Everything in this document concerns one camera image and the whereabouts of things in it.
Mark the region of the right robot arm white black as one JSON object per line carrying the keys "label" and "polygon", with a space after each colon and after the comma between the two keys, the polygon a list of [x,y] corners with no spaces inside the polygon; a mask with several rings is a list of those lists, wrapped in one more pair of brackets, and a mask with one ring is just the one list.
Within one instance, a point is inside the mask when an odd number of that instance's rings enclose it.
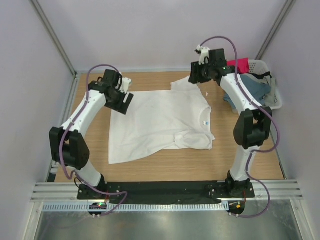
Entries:
{"label": "right robot arm white black", "polygon": [[198,46],[199,61],[191,63],[189,82],[202,84],[215,81],[230,97],[238,119],[233,130],[237,144],[234,163],[223,183],[207,186],[210,198],[253,197],[250,171],[256,153],[270,136],[272,110],[263,107],[247,90],[236,66],[229,66],[223,49]]}

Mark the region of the white t shirt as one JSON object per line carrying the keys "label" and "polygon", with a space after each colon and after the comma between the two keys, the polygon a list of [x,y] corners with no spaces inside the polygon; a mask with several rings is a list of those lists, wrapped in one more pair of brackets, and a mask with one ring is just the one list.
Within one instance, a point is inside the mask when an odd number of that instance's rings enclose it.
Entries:
{"label": "white t shirt", "polygon": [[136,91],[125,115],[111,112],[108,163],[128,163],[161,150],[211,150],[212,108],[188,78],[169,90]]}

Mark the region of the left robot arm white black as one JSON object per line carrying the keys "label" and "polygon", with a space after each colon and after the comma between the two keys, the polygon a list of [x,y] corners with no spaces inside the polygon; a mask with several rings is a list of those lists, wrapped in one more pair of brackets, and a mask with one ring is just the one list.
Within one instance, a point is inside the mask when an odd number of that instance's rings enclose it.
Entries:
{"label": "left robot arm white black", "polygon": [[104,176],[90,162],[90,150],[85,135],[99,111],[106,107],[125,115],[134,95],[128,90],[132,80],[116,68],[107,65],[102,77],[86,81],[82,101],[60,127],[52,127],[49,141],[52,160],[59,163],[64,175],[78,178],[89,189],[106,194]]}

